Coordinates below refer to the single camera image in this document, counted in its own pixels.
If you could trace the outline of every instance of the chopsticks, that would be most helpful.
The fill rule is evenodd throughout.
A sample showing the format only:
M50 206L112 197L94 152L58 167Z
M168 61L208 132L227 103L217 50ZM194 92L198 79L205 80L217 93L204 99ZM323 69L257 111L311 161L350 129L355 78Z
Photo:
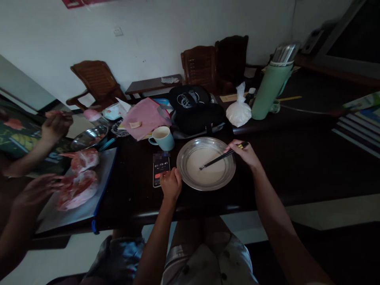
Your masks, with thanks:
M247 145L248 145L248 142L242 142L241 144L238 145L238 147L241 148L241 149L243 149ZM232 153L234 153L234 151L233 150L229 150L225 154L222 154L218 158L215 158L213 161L210 161L209 163L205 164L204 166L201 166L199 169L202 170L203 168L206 168L206 167L210 166L211 164L214 164L215 162L218 162L219 160L222 160L223 158L231 155Z

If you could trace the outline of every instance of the flour bag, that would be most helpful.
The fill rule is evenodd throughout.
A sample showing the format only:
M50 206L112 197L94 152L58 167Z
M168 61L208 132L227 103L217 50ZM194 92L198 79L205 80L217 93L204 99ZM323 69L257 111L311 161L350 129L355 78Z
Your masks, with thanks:
M244 89L245 82L236 87L237 90L237 101L232 103L226 111L227 119L235 127L241 127L251 118L251 108L248 104L244 103Z

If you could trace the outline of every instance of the dark table surface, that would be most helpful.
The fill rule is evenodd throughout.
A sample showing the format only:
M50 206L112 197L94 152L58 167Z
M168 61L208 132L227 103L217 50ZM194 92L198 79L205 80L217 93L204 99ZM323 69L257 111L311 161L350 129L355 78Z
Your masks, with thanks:
M283 101L278 114L268 113L267 117L261 121L250 119L241 127L232 126L232 130L234 134L241 135L263 130L274 131L288 125L308 125L316 121L320 122L327 117L308 112L294 112L283 105L307 111L331 112L339 110L344 103L375 91L378 91L378 87L362 86L302 68L292 74L279 97L302 96L302 98ZM227 110L233 102L222 103L219 100L218 103Z
M296 205L379 192L379 160L331 131L334 123L316 123L275 132L233 135L230 126L213 137L229 143L249 141L285 205ZM171 166L188 140L176 141ZM152 224L163 198L152 186L152 157L158 146L148 140L119 138L114 169L96 217L98 230L130 223ZM183 184L174 220L256 210L252 174L236 156L236 173L222 189L201 192ZM57 228L37 237L88 232L91 220Z
M147 80L141 80L141 81L134 81L128 87L125 94L132 95L134 93L142 93L142 92L148 92L148 91L152 91L152 90L159 90L159 89L165 89L165 88L170 88L170 87L182 85L182 76L180 74L164 76L164 78L170 78L170 77L178 78L179 82L173 83L173 84L162 83L161 77L153 78L153 79L147 79Z

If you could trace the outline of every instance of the blue mug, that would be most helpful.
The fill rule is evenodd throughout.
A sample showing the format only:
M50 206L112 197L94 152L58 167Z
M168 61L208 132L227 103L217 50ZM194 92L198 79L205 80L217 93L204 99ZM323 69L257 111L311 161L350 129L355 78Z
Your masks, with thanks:
M162 150L169 151L174 148L174 138L168 127L158 127L148 139L151 144L158 145Z

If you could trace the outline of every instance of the metal bowl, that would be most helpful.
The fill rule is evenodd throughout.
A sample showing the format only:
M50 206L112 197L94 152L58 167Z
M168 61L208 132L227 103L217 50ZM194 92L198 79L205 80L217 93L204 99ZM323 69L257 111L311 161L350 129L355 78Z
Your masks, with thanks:
M87 131L82 132L74 138L71 143L71 149L73 151L92 147L98 149L107 142L107 134L108 127L103 125L88 129ZM103 138L100 139L100 141L96 142L96 138L99 138L102 135L104 135Z
M206 148L213 149L222 155L226 147L227 145L224 142L212 137L200 137L186 143L179 151L177 156L177 167L182 174L183 181L188 186L199 191L213 191L227 185L227 183L230 182L232 177L235 175L236 163L233 155L224 158L224 162L226 164L225 171L222 177L212 184L202 184L201 182L194 180L189 175L189 171L187 169L188 159L194 151Z

